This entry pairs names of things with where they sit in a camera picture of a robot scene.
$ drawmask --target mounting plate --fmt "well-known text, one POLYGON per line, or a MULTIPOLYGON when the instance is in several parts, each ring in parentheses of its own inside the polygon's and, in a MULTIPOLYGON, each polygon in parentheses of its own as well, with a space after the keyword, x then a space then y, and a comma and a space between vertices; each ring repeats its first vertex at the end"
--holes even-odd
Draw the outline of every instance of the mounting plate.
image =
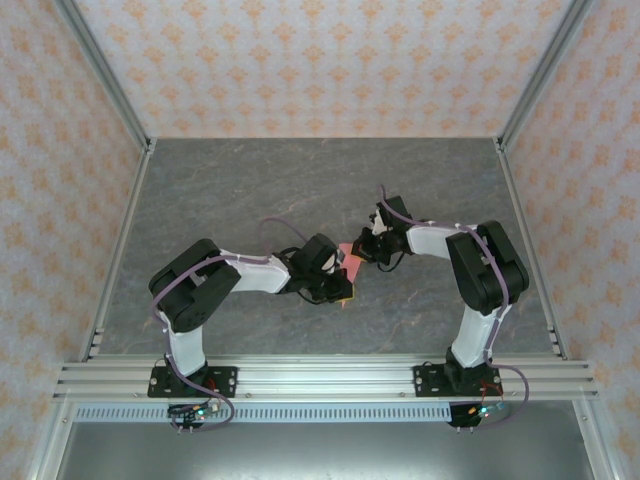
MULTIPOLYGON (((416 397, 481 397, 483 395, 483 382, 488 385, 501 385, 495 378, 500 378, 497 368, 486 368, 481 376, 474 378, 473 382, 466 383, 459 391, 444 373, 445 364, 416 365, 413 367, 413 386, 416 397)), ((501 395, 494 389, 489 388, 484 392, 485 397, 500 397, 501 395)))
MULTIPOLYGON (((207 368, 206 375, 202 381, 198 383, 206 388, 213 387, 214 392, 220 393, 227 398, 233 398, 238 385, 238 368, 210 366, 207 368)), ((205 395, 185 385, 173 374, 170 367, 158 366, 153 367, 151 370, 147 396, 149 398, 185 398, 203 397, 205 395)))

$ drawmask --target gray tabletop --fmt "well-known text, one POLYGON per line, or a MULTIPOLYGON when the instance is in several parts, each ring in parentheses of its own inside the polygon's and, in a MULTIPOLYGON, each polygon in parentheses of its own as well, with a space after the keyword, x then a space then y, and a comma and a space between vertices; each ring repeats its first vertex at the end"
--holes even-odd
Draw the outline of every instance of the gray tabletop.
MULTIPOLYGON (((377 185, 414 218, 500 221, 527 267, 507 185, 490 139, 160 140, 150 159, 107 313, 101 353, 163 351, 148 315, 151 276, 200 238, 264 252, 259 220, 280 216, 311 236, 350 243, 368 224, 377 185)), ((274 250, 299 245, 272 225, 274 250)), ((535 283, 507 316, 496 351, 550 352, 535 283)), ((447 261, 403 260, 392 273, 363 265, 356 295, 313 306, 297 295, 230 295, 204 328, 209 354, 444 353, 464 304, 447 261)))

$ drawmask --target wall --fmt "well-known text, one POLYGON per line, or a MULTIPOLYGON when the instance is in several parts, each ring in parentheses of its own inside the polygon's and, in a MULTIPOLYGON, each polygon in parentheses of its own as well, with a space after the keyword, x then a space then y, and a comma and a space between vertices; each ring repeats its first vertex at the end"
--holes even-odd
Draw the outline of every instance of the wall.
POLYGON ((23 478, 139 151, 51 0, 0 3, 0 478, 23 478))
POLYGON ((509 151, 571 354, 640 472, 640 10, 600 1, 509 151))
POLYGON ((79 3, 151 136, 487 137, 571 2, 79 3))

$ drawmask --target robotic arm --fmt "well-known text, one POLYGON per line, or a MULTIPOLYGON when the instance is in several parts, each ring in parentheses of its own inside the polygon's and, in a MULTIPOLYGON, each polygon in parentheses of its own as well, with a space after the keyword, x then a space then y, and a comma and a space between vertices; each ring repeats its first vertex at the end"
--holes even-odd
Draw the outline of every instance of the robotic arm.
POLYGON ((431 366, 424 375, 421 373, 424 385, 416 389, 424 396, 430 392, 433 396, 475 396, 483 381, 493 383, 498 375, 497 369, 491 368, 485 359, 491 358, 493 339, 504 315, 529 286, 524 265, 498 222, 471 227, 485 242, 507 286, 508 306, 503 309, 500 282, 469 233, 454 227, 413 225, 402 220, 400 217, 411 220, 411 215, 399 196, 387 199, 386 204, 389 208, 377 204, 376 213, 370 216, 371 226, 362 229, 351 253, 369 263, 384 265, 389 265, 395 253, 433 255, 451 261, 465 302, 462 323, 447 351, 446 363, 431 366))
MULTIPOLYGON (((233 254, 208 239, 196 242, 149 282, 151 294, 159 298, 159 315, 168 329, 168 354, 178 373, 197 385, 211 386, 202 327, 233 292, 295 292, 313 304, 351 298, 353 285, 341 268, 343 259, 342 251, 322 234, 314 235, 302 248, 287 248, 268 258, 233 254), (180 275, 214 257, 221 257, 221 261, 196 269, 165 291, 180 275)), ((184 397, 196 393, 178 377, 171 368, 155 367, 149 395, 184 397)))

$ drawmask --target aluminum frame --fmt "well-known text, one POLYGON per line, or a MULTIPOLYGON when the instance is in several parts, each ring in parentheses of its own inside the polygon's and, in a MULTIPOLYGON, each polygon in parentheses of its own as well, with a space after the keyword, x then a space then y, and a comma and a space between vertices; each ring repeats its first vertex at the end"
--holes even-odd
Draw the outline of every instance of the aluminum frame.
POLYGON ((516 104, 504 132, 500 136, 500 145, 506 151, 518 136, 533 107, 544 91, 547 81, 552 77, 554 69, 564 53, 568 50, 571 40, 580 27, 582 20, 593 4, 593 0, 574 0, 569 6, 566 15, 560 22, 560 27, 554 35, 547 50, 542 55, 540 63, 536 67, 529 83, 527 84, 520 100, 516 104))
POLYGON ((75 402, 52 404, 27 480, 52 480, 57 478, 62 457, 67 447, 77 405, 75 402))
MULTIPOLYGON (((159 402, 146 396, 149 375, 158 357, 149 355, 98 355, 86 363, 62 368, 54 401, 159 402)), ((225 355, 208 356, 209 365, 239 368, 238 403, 260 402, 413 402, 465 401, 475 397, 417 398, 412 367, 425 361, 443 363, 422 355, 225 355)), ((530 381, 531 400, 581 400, 597 398, 598 391, 586 361, 563 361, 553 355, 498 356, 496 363, 519 367, 530 381)), ((505 400, 519 401, 524 394, 520 378, 502 371, 505 400)))
POLYGON ((102 288, 102 294, 100 296, 98 307, 96 309, 96 314, 93 318, 93 327, 91 330, 89 330, 87 336, 84 339, 84 342, 82 343, 83 345, 86 345, 86 347, 82 350, 80 357, 78 358, 79 361, 86 361, 92 354, 97 354, 98 350, 97 348, 94 348, 96 345, 95 342, 99 342, 102 339, 102 333, 104 332, 104 320, 107 315, 107 309, 109 308, 111 297, 113 295, 113 289, 118 278, 120 264, 122 263, 122 256, 124 254, 124 249, 129 238, 129 232, 133 223, 133 216, 136 211, 138 199, 140 198, 140 192, 144 184, 149 160, 151 159, 155 148, 156 139, 153 138, 149 141, 149 145, 144 148, 140 155, 140 159, 138 161, 138 169, 131 183, 131 187, 129 188, 129 198, 127 199, 127 206, 122 217, 122 222, 120 224, 118 238, 111 254, 109 270, 107 271, 107 275, 104 280, 104 286, 102 288))
POLYGON ((113 105, 122 117, 129 134, 141 148, 146 147, 149 142, 149 138, 144 131, 144 127, 142 126, 135 110, 129 103, 129 100, 113 73, 113 70, 111 70, 106 56, 91 33, 91 29, 82 16, 82 12, 78 8, 75 0, 54 1, 60 10, 60 13, 69 25, 69 28, 75 34, 78 42, 80 43, 80 47, 84 51, 86 58, 93 67, 98 79, 113 101, 113 105))
POLYGON ((618 449, 613 447, 615 440, 604 404, 576 400, 573 408, 596 480, 634 478, 631 472, 626 471, 618 449))
POLYGON ((531 231, 529 230, 527 219, 524 214, 524 209, 522 208, 520 198, 518 197, 518 192, 516 190, 513 175, 511 174, 511 168, 509 166, 509 161, 507 159, 507 154, 501 148, 499 139, 494 138, 493 143, 496 147, 496 153, 498 154, 498 158, 500 160, 502 172, 504 173, 504 178, 507 183, 507 189, 509 190, 509 196, 511 197, 511 203, 513 203, 513 209, 516 213, 516 220, 518 221, 520 233, 522 234, 522 239, 524 240, 524 247, 527 251, 529 261, 531 262, 533 279, 535 280, 536 286, 538 288, 540 302, 542 303, 542 310, 544 311, 544 316, 547 319, 547 324, 549 325, 550 335, 552 335, 552 343, 557 343, 558 351, 556 353, 566 360, 568 358, 568 350, 566 347, 568 345, 568 339, 566 338, 562 327, 559 325, 557 313, 553 306, 553 302, 551 302, 550 300, 551 297, 549 295, 548 288, 549 282, 544 274, 544 271, 540 267, 538 256, 536 255, 535 249, 533 248, 531 231))

